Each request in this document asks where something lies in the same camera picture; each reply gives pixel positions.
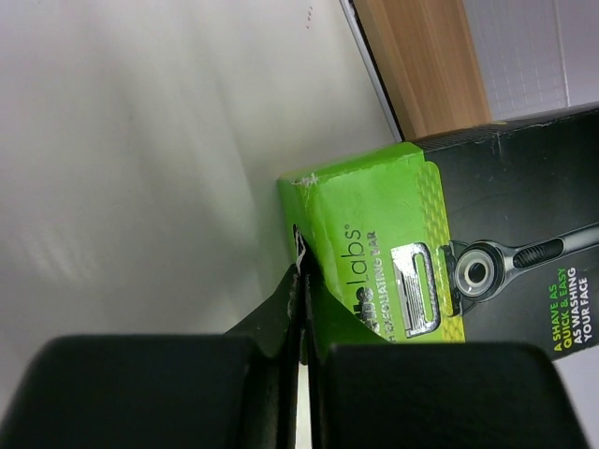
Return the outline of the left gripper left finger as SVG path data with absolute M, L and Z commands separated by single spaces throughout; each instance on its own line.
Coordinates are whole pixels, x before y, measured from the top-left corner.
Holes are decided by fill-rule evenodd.
M 300 276 L 222 334 L 48 341 L 1 423 L 5 448 L 291 448 Z

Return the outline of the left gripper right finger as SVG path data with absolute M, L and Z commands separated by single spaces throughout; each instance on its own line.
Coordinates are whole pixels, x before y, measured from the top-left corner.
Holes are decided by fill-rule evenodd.
M 518 343 L 388 343 L 303 278 L 316 448 L 585 448 L 562 380 Z

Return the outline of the black green razor box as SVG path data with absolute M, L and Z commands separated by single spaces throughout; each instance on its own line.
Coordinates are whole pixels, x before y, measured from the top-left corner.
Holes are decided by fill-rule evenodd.
M 598 108 L 402 142 L 282 176 L 298 256 L 378 337 L 598 343 Z

